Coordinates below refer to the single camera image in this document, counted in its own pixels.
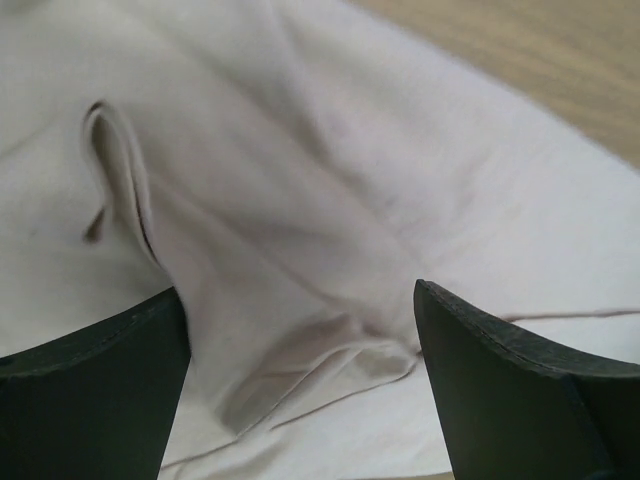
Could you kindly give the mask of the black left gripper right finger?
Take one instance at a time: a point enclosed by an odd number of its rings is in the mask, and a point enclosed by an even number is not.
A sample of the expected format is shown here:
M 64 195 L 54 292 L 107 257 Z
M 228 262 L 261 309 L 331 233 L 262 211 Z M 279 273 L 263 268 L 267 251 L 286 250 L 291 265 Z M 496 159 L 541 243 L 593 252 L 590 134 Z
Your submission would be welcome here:
M 458 479 L 635 479 L 639 368 L 418 281 L 421 352 Z

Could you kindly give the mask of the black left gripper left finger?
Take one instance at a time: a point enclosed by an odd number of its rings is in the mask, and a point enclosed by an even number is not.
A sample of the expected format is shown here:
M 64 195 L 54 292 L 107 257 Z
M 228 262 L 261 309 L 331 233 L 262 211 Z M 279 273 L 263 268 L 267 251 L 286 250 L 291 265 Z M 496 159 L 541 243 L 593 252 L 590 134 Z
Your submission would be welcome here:
M 2 478 L 157 478 L 190 357 L 168 289 L 2 358 Z

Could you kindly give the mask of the beige t shirt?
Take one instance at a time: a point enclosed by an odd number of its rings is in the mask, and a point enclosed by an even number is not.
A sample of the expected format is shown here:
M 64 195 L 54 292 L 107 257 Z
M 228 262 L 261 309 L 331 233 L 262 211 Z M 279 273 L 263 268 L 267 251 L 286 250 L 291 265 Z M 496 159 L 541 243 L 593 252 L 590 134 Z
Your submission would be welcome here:
M 164 479 L 449 469 L 418 279 L 639 358 L 639 173 L 344 1 L 1 5 L 1 351 L 175 287 Z

